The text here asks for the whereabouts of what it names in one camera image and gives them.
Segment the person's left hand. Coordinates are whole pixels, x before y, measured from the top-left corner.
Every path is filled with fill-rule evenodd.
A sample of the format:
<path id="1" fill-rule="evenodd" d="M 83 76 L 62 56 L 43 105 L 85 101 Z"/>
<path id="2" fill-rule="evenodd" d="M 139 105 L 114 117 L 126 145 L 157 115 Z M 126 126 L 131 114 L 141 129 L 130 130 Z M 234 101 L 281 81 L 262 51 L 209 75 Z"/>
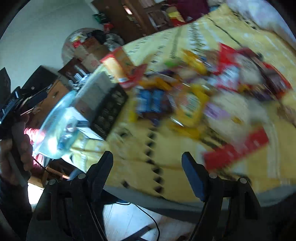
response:
<path id="1" fill-rule="evenodd" d="M 27 185 L 33 166 L 33 148 L 24 133 L 28 120 L 24 114 L 1 123 L 1 178 L 21 187 Z"/>

